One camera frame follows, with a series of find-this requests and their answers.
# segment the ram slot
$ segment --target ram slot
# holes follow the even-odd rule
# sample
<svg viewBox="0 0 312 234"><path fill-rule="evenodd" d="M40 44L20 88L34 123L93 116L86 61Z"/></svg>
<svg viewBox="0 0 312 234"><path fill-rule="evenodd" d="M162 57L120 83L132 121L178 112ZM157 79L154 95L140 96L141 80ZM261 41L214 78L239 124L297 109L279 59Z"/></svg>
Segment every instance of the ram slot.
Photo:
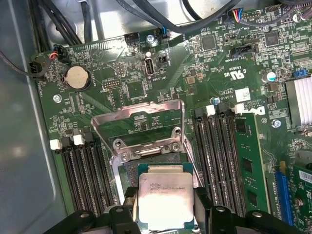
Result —
<svg viewBox="0 0 312 234"><path fill-rule="evenodd" d="M81 197L79 182L76 177L76 171L73 167L73 162L70 157L70 152L65 150L61 153L63 159L63 164L65 168L65 173L68 181L68 185L71 191L75 211L81 211L85 209L83 199Z"/></svg>
<svg viewBox="0 0 312 234"><path fill-rule="evenodd" d="M230 173L232 192L230 193L234 200L234 210L239 216L245 216L246 208L243 199L243 189L240 183L238 158L235 149L233 118L227 116L220 117L221 132L224 142L225 151L227 153L227 171Z"/></svg>
<svg viewBox="0 0 312 234"><path fill-rule="evenodd" d="M207 140L207 135L205 132L205 123L202 119L198 118L195 120L195 134L197 139L197 147L199 151L199 158L201 162L201 167L203 170L203 176L205 179L206 188L209 188L210 196L214 204L220 203L220 197L218 194L215 172L212 166L212 160L210 159L209 152L209 142Z"/></svg>
<svg viewBox="0 0 312 234"><path fill-rule="evenodd" d="M226 207L231 207L230 203L230 195L229 195L229 189L228 184L230 181L226 181L226 173L225 173L225 165L224 160L222 157L222 153L224 154L224 149L222 145L222 139L219 138L218 132L219 132L219 124L218 121L215 119L215 117L208 117L208 123L209 128L211 132L211 138L213 143L213 150L214 150L214 157L217 162L217 168L218 168L218 174L220 178L220 186L222 190L222 198L223 198L223 205Z"/></svg>

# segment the black cable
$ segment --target black cable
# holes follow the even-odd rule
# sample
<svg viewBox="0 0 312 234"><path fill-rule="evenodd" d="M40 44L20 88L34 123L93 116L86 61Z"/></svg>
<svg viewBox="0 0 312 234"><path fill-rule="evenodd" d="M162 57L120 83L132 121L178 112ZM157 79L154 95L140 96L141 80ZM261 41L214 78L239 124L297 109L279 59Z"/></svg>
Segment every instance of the black cable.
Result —
<svg viewBox="0 0 312 234"><path fill-rule="evenodd" d="M126 11L130 12L131 14L149 22L150 24L161 28L162 29L162 24L158 23L156 20L150 18L149 16L143 14L142 12L139 12L138 10L136 10L135 8L133 8L132 6L130 6L128 3L126 3L124 0L116 0L116 2Z"/></svg>
<svg viewBox="0 0 312 234"><path fill-rule="evenodd" d="M69 24L65 16L62 14L61 11L53 4L51 0L42 0L47 7L54 13L56 19L64 26L66 31L68 32L69 36L73 39L75 44L82 44L81 40L77 36L77 34L74 32L72 26Z"/></svg>
<svg viewBox="0 0 312 234"><path fill-rule="evenodd" d="M91 25L91 14L90 8L86 1L81 2L81 10L83 15L83 35L84 43L92 42L92 25Z"/></svg>
<svg viewBox="0 0 312 234"><path fill-rule="evenodd" d="M282 19L286 18L292 11L294 11L296 9L296 6L291 6L290 9L283 15L281 15L280 17L269 21L269 22L265 22L265 23L253 23L253 22L247 22L244 21L243 19L239 22L241 24L247 25L247 26L251 26L251 27L265 27L265 26L269 26L271 24L277 23L279 21L281 21Z"/></svg>
<svg viewBox="0 0 312 234"><path fill-rule="evenodd" d="M51 60L48 59L46 62L46 65L43 67L42 71L39 73L29 73L29 72L25 72L23 70L21 70L20 68L18 68L16 65L14 65L5 55L4 53L0 50L0 59L2 59L2 61L7 64L9 67L11 67L14 71L25 75L25 76L29 76L29 77L42 77L48 70L49 67L51 65Z"/></svg>
<svg viewBox="0 0 312 234"><path fill-rule="evenodd" d="M65 30L65 28L63 27L63 25L58 21L58 19L56 18L55 14L53 14L53 12L51 12L51 10L45 4L45 2L42 1L41 5L42 5L44 11L47 13L49 18L51 19L51 21L54 23L54 25L57 28L57 30L59 31L59 33L62 35L62 37L66 41L66 43L68 45L70 45L70 46L75 45L75 42L73 41L73 39L68 35L68 33Z"/></svg>
<svg viewBox="0 0 312 234"><path fill-rule="evenodd" d="M182 3L187 10L187 12L193 17L195 20L202 20L202 17L200 17L194 9L191 7L189 0L182 0Z"/></svg>
<svg viewBox="0 0 312 234"><path fill-rule="evenodd" d="M192 24L188 24L185 26L176 26L173 23L171 23L167 18L165 18L162 14L160 14L148 1L146 0L133 0L133 2L147 15L154 18L156 21L161 23L164 27L167 29L174 31L176 33L191 33L193 31L199 30L210 22L214 21L215 19L221 17L223 14L225 14L228 10L232 9L234 6L236 6L241 0L230 0L225 6L221 7L218 11L213 13L212 15L208 16L207 18L204 18L202 20L196 21Z"/></svg>

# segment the white label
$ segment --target white label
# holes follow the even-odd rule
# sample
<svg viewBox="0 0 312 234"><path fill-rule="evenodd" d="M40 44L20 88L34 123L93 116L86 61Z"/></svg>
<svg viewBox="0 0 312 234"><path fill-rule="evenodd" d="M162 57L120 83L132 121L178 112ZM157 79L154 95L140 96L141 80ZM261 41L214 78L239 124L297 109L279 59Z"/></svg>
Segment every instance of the white label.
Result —
<svg viewBox="0 0 312 234"><path fill-rule="evenodd" d="M300 176L300 179L312 184L312 175L305 173L303 171L299 171L299 176Z"/></svg>
<svg viewBox="0 0 312 234"><path fill-rule="evenodd" d="M237 89L235 90L235 95L237 102L249 101L251 99L249 88Z"/></svg>

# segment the small component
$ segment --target small component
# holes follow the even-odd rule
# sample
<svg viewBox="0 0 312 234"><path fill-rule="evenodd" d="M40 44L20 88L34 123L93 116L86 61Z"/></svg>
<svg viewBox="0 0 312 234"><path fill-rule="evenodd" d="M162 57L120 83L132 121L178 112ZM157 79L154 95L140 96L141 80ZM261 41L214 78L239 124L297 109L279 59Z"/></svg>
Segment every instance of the small component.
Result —
<svg viewBox="0 0 312 234"><path fill-rule="evenodd" d="M275 82L275 83L268 84L268 90L270 92L278 90L278 83Z"/></svg>
<svg viewBox="0 0 312 234"><path fill-rule="evenodd" d="M273 99L273 103L277 103L278 102L278 95L273 95L272 99Z"/></svg>
<svg viewBox="0 0 312 234"><path fill-rule="evenodd" d="M51 150L60 150L62 149L62 144L59 139L50 140L50 149Z"/></svg>
<svg viewBox="0 0 312 234"><path fill-rule="evenodd" d="M60 141L63 147L69 147L72 144L72 141L70 140L69 136L63 137Z"/></svg>
<svg viewBox="0 0 312 234"><path fill-rule="evenodd" d="M168 64L168 58L166 55L158 57L158 64L159 66L165 66Z"/></svg>
<svg viewBox="0 0 312 234"><path fill-rule="evenodd" d="M296 71L293 73L293 76L295 78L298 78L298 77L303 77L303 76L306 76L308 74L308 71L306 69L302 69L302 70L299 70L299 71Z"/></svg>
<svg viewBox="0 0 312 234"><path fill-rule="evenodd" d="M231 58L237 58L248 53L258 53L257 45L242 45L230 50Z"/></svg>
<svg viewBox="0 0 312 234"><path fill-rule="evenodd" d="M91 132L85 133L84 134L84 139L85 139L86 142L94 141L93 134Z"/></svg>
<svg viewBox="0 0 312 234"><path fill-rule="evenodd" d="M230 104L228 102L221 102L218 104L218 113L226 112L230 109Z"/></svg>
<svg viewBox="0 0 312 234"><path fill-rule="evenodd" d="M246 131L246 123L244 119L237 118L235 119L236 131L240 133L247 133Z"/></svg>
<svg viewBox="0 0 312 234"><path fill-rule="evenodd" d="M69 58L69 54L67 53L67 49L61 45L54 45L53 51L56 51L58 53L57 58L58 61L64 64L71 63L72 61Z"/></svg>
<svg viewBox="0 0 312 234"><path fill-rule="evenodd" d="M272 127L273 128L279 128L280 126L282 126L282 122L278 119L273 119L272 121Z"/></svg>
<svg viewBox="0 0 312 234"><path fill-rule="evenodd" d="M65 130L65 134L66 134L66 135L73 134L73 129L66 129L66 130Z"/></svg>
<svg viewBox="0 0 312 234"><path fill-rule="evenodd" d="M204 50L212 50L216 48L215 37L207 36L201 39Z"/></svg>
<svg viewBox="0 0 312 234"><path fill-rule="evenodd" d="M53 96L53 101L56 102L56 103L61 103L62 101L62 96L59 95L59 94L56 94Z"/></svg>
<svg viewBox="0 0 312 234"><path fill-rule="evenodd" d="M146 74L149 76L155 73L153 60L151 58L146 58L144 61Z"/></svg>
<svg viewBox="0 0 312 234"><path fill-rule="evenodd" d="M243 168L245 171L249 172L249 173L253 173L253 163L246 159L246 158L243 158Z"/></svg>
<svg viewBox="0 0 312 234"><path fill-rule="evenodd" d="M197 89L195 86L188 88L187 91L189 94L197 94Z"/></svg>
<svg viewBox="0 0 312 234"><path fill-rule="evenodd" d="M267 103L272 104L273 102L273 96L267 96Z"/></svg>
<svg viewBox="0 0 312 234"><path fill-rule="evenodd" d="M268 82L275 82L276 81L276 74L274 72L265 72L262 76L262 81L264 83Z"/></svg>
<svg viewBox="0 0 312 234"><path fill-rule="evenodd" d="M84 145L85 140L81 134L74 135L73 139L75 145Z"/></svg>
<svg viewBox="0 0 312 234"><path fill-rule="evenodd" d="M81 66L72 66L64 75L64 82L75 90L85 90L91 83L89 72Z"/></svg>
<svg viewBox="0 0 312 234"><path fill-rule="evenodd" d="M210 104L211 104L211 105L218 105L220 102L221 102L221 100L220 100L220 98L218 98L218 97L212 97L212 98L210 99Z"/></svg>
<svg viewBox="0 0 312 234"><path fill-rule="evenodd" d="M207 116L215 115L215 106L214 105L206 106L206 114Z"/></svg>
<svg viewBox="0 0 312 234"><path fill-rule="evenodd" d="M155 41L156 41L156 38L155 38L154 35L149 34L149 35L146 36L146 42L148 44L153 44Z"/></svg>
<svg viewBox="0 0 312 234"><path fill-rule="evenodd" d="M104 83L102 84L102 87L103 87L104 89L115 88L115 87L117 87L117 86L120 86L120 80L119 80L119 79L107 81L107 82L104 82Z"/></svg>
<svg viewBox="0 0 312 234"><path fill-rule="evenodd" d="M258 206L257 195L254 194L253 192L247 191L247 199L248 199L249 202L250 202L251 204L253 204L254 206Z"/></svg>
<svg viewBox="0 0 312 234"><path fill-rule="evenodd" d="M196 79L194 76L189 76L189 77L186 77L186 81L188 84L195 84Z"/></svg>
<svg viewBox="0 0 312 234"><path fill-rule="evenodd" d="M278 31L273 31L265 34L265 42L267 46L276 46L278 42Z"/></svg>
<svg viewBox="0 0 312 234"><path fill-rule="evenodd" d="M139 33L128 33L124 37L127 44L140 41Z"/></svg>

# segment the mounting screw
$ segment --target mounting screw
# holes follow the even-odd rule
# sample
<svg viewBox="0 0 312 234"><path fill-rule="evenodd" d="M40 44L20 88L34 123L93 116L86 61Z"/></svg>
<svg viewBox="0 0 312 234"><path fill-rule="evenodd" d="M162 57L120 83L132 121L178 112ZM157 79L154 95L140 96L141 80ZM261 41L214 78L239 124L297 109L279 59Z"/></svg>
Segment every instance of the mounting screw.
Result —
<svg viewBox="0 0 312 234"><path fill-rule="evenodd" d="M280 120L278 120L278 119L273 119L272 127L279 128L280 126L282 126L282 122Z"/></svg>
<svg viewBox="0 0 312 234"><path fill-rule="evenodd" d="M124 162L128 161L129 160L128 154L127 153L122 153L121 160L124 161Z"/></svg>
<svg viewBox="0 0 312 234"><path fill-rule="evenodd" d="M180 145L179 143L173 143L171 145L171 150L174 151L174 152L178 152L180 150Z"/></svg>
<svg viewBox="0 0 312 234"><path fill-rule="evenodd" d="M253 212L253 216L255 216L257 218L261 218L262 214L260 214L259 212Z"/></svg>
<svg viewBox="0 0 312 234"><path fill-rule="evenodd" d="M56 103L60 103L62 101L62 97L59 94L53 96L53 101Z"/></svg>
<svg viewBox="0 0 312 234"><path fill-rule="evenodd" d="M216 210L219 212L225 212L225 209L222 206L217 207Z"/></svg>
<svg viewBox="0 0 312 234"><path fill-rule="evenodd" d="M155 37L154 37L154 35L147 35L147 37L146 37L146 42L147 43L149 43L149 44L153 44L154 42L155 42Z"/></svg>

